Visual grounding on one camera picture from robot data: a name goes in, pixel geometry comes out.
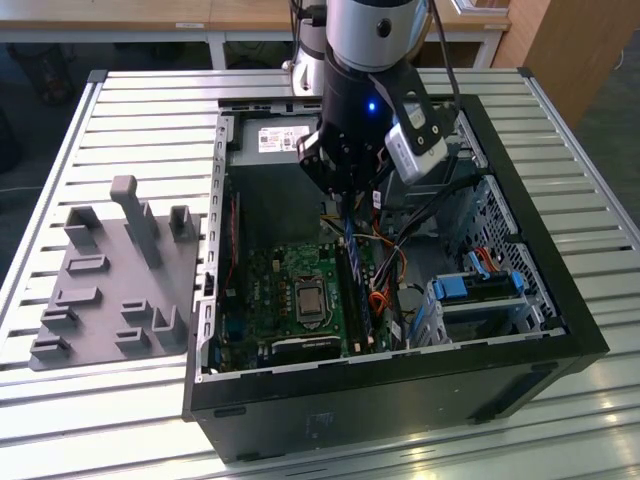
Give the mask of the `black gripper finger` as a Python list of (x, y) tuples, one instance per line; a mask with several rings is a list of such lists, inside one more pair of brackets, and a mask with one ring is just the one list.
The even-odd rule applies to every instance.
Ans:
[(376, 188), (391, 173), (391, 156), (386, 147), (365, 151), (354, 175), (357, 194)]
[(320, 129), (296, 141), (299, 165), (326, 195), (352, 196), (354, 180), (350, 144), (335, 129)]

